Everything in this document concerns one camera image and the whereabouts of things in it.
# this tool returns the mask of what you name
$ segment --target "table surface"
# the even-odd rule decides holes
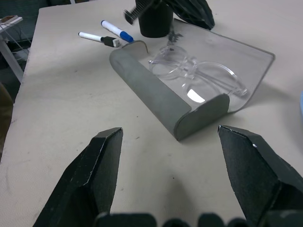
[[[2,32],[4,32],[6,29],[8,29],[8,28],[14,26],[15,24],[21,22],[22,20],[23,20],[22,17],[18,17],[18,18],[16,18],[16,19],[14,19],[13,21],[9,22],[8,24],[5,24],[5,25],[0,24],[0,34],[1,34]]]
[[[111,35],[103,19],[143,39],[123,19],[133,0],[40,9],[0,165],[0,226],[32,226],[67,165],[99,131],[123,127],[112,212],[149,212],[158,225],[202,212],[243,217],[230,186],[219,124],[261,134],[303,174],[301,0],[209,0],[213,31],[276,54],[250,103],[177,142],[109,64],[113,50],[78,32]],[[149,47],[157,39],[144,39]]]

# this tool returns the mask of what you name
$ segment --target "blue marker cap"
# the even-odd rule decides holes
[[[129,43],[134,41],[134,39],[126,32],[121,32],[120,37],[121,37],[121,39],[124,39],[125,41],[127,41]]]

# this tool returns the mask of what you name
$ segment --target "white marker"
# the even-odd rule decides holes
[[[111,33],[117,35],[118,37],[120,37],[121,39],[124,39],[125,41],[127,41],[129,43],[134,41],[134,39],[128,33],[126,33],[125,31],[122,31],[120,28],[112,25],[111,23],[109,23],[106,20],[102,20],[101,25],[106,30],[110,31]]]
[[[109,37],[109,36],[101,37],[101,36],[98,36],[98,35],[92,35],[92,34],[88,34],[88,33],[85,33],[85,32],[79,32],[78,35],[81,38],[84,38],[84,39],[90,39],[90,40],[93,40],[93,41],[104,43],[105,46],[119,47],[121,45],[120,41],[118,39],[113,38],[113,37]]]

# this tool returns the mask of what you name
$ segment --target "white table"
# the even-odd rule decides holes
[[[215,212],[243,217],[230,186],[219,124],[261,134],[303,174],[303,14],[300,0],[209,0],[213,31],[276,54],[251,102],[177,142],[109,64],[113,50],[78,37],[111,35],[109,20],[141,39],[122,16],[133,0],[100,0],[39,11],[31,53],[0,165],[0,226],[32,226],[67,165],[99,131],[123,127],[113,212],[149,212],[158,225],[192,226]],[[149,48],[156,39],[145,39]]]
[[[15,20],[11,21],[7,25],[2,25],[0,24],[0,52],[2,53],[3,57],[13,70],[14,74],[16,75],[17,79],[21,82],[22,77],[23,77],[23,70],[21,69],[20,65],[16,61],[14,55],[10,51],[9,47],[6,45],[3,37],[1,36],[1,33],[5,34],[5,30],[8,28],[14,26],[15,24],[21,22],[23,20],[22,17],[18,17]]]

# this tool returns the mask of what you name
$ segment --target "black cylindrical object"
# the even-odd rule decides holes
[[[136,0],[136,4],[147,0]],[[141,34],[148,38],[160,38],[169,33],[173,20],[173,11],[163,1],[156,7],[149,7],[140,17]]]

